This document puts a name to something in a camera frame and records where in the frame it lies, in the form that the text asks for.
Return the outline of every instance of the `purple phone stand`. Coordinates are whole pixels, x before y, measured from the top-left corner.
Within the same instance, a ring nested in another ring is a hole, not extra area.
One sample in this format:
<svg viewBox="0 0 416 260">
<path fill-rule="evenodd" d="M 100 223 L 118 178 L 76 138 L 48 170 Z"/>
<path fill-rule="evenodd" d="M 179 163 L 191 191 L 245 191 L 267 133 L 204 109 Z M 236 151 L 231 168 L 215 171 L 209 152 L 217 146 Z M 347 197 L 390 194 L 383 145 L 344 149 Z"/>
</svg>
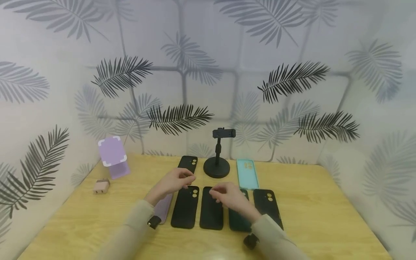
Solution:
<svg viewBox="0 0 416 260">
<path fill-rule="evenodd" d="M 126 151 L 119 136 L 98 141 L 98 150 L 103 165 L 110 170 L 111 179 L 117 179 L 130 173 Z"/>
</svg>

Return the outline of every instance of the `hand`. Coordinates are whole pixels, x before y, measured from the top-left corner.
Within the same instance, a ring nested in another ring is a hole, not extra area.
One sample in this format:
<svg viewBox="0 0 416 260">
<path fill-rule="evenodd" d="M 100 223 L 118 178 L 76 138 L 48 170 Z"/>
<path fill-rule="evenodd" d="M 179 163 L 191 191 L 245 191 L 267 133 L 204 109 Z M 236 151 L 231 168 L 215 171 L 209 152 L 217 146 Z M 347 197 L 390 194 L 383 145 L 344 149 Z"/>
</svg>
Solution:
<svg viewBox="0 0 416 260">
<path fill-rule="evenodd" d="M 261 214 L 248 201 L 242 191 L 240 191 L 240 188 L 231 182 L 223 182 L 215 185 L 209 191 L 209 194 L 217 200 L 217 203 L 222 202 L 228 208 L 240 213 L 251 223 L 256 222 L 261 217 Z"/>
<path fill-rule="evenodd" d="M 168 172 L 155 186 L 147 193 L 144 200 L 155 206 L 161 199 L 170 193 L 174 193 L 181 188 L 188 188 L 196 179 L 194 174 L 188 169 L 174 168 Z"/>
</svg>

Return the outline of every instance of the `tabletop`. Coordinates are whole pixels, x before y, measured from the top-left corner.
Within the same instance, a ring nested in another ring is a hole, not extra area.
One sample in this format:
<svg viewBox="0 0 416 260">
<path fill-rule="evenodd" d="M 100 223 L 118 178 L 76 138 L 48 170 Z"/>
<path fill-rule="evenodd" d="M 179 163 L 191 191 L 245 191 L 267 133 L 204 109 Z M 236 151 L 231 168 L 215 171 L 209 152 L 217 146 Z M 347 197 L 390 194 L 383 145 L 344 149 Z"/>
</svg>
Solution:
<svg viewBox="0 0 416 260">
<path fill-rule="evenodd" d="M 93 195 L 95 181 L 109 178 L 108 169 L 99 162 L 19 260 L 91 259 L 123 223 L 135 202 L 179 161 L 180 157 L 175 156 L 131 154 L 127 159 L 131 173 L 111 180 L 107 194 Z M 204 161 L 198 160 L 193 185 L 202 190 L 218 182 L 238 184 L 236 161 L 228 160 L 230 174 L 222 179 L 207 176 Z M 275 193 L 286 233 L 311 259 L 391 259 L 323 167 L 270 162 L 255 162 L 255 167 L 260 188 Z M 165 224 L 142 245 L 136 259 L 263 259 L 258 249 L 251 251 L 243 245 L 246 233 L 230 230 L 227 209 L 222 230 L 199 227 L 202 196 L 195 227 L 171 227 L 176 195 Z M 253 201 L 252 191 L 249 199 Z"/>
</svg>

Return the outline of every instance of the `sleeve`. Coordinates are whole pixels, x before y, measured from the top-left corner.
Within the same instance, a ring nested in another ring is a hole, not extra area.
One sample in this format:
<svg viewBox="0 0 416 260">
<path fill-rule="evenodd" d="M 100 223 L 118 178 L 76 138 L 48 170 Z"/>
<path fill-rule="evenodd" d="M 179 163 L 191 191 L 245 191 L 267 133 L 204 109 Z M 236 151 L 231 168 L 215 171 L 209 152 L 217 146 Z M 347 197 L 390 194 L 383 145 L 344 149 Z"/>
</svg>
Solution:
<svg viewBox="0 0 416 260">
<path fill-rule="evenodd" d="M 259 239 L 258 247 L 268 259 L 308 260 L 309 258 L 287 237 L 280 226 L 268 215 L 263 215 L 252 226 Z"/>
<path fill-rule="evenodd" d="M 103 245 L 96 260 L 133 259 L 143 242 L 146 232 L 151 229 L 147 222 L 154 214 L 154 207 L 147 201 L 139 201 L 129 213 L 124 224 L 110 240 Z"/>
</svg>

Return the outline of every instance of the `photo backdrop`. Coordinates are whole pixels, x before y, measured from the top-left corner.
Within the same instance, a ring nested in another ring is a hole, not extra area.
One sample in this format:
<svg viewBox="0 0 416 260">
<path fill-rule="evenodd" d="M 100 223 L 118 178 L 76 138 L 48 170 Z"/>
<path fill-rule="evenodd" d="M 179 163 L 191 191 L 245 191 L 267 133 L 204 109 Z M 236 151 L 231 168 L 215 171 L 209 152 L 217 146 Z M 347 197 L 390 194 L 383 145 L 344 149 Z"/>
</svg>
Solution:
<svg viewBox="0 0 416 260">
<path fill-rule="evenodd" d="M 415 10 L 0 0 L 0 258 L 17 258 L 82 182 L 98 140 L 207 158 L 225 127 L 237 136 L 222 157 L 324 166 L 390 254 L 412 259 Z"/>
</svg>

